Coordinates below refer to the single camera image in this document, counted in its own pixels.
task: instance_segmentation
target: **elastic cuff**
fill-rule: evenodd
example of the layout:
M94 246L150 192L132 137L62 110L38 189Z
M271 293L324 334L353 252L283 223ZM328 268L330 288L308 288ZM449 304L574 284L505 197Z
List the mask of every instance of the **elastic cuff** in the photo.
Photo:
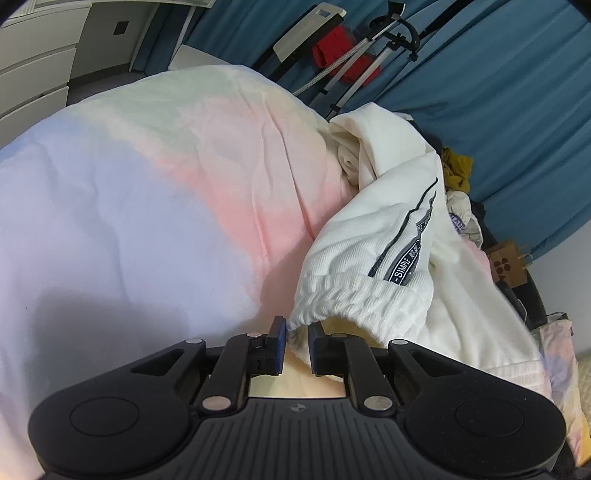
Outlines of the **elastic cuff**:
M312 275L300 279L288 328L342 317L386 347L423 327L432 297L431 277L421 271L405 286L359 273Z

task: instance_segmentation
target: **drawer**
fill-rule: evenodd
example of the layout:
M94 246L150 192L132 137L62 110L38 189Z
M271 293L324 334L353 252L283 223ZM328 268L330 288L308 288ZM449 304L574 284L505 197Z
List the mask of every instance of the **drawer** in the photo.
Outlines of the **drawer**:
M0 148L44 118L66 106L68 87L61 88L0 118Z
M78 43L88 10L84 7L44 15L33 13L0 28L0 70Z
M75 48L33 60L0 75L0 116L70 80Z

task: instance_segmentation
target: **white wall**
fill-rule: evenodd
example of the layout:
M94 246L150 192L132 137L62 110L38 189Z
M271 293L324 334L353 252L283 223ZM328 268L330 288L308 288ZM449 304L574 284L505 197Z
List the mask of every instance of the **white wall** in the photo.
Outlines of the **white wall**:
M591 222L529 267L548 313L566 312L577 353L591 350Z
M71 78L129 63L155 4L98 2L92 5L80 36ZM113 35L119 21L129 21L123 35Z

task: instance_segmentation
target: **cardboard box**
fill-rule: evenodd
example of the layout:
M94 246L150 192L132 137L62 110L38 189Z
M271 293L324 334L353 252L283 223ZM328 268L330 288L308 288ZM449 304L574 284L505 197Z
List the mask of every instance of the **cardboard box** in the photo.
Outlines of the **cardboard box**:
M504 280L511 288L527 283L524 256L513 240L486 250L494 282Z

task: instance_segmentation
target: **blue curtain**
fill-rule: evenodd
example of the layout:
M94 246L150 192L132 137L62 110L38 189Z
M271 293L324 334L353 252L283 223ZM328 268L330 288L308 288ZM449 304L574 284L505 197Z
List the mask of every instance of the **blue curtain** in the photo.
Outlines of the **blue curtain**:
M185 41L201 19L205 9L196 9ZM160 4L135 58L133 68L147 75L164 72L173 57L174 47L189 13L187 5Z
M404 16L421 31L452 2L408 1ZM186 43L248 66L314 3L217 0ZM352 28L387 9L335 3ZM478 0L423 42L419 61L394 55L346 107L408 112L473 157L470 196L485 203L487 225L539 256L591 218L590 52L591 26L567 0ZM293 90L315 73L301 62L280 83Z

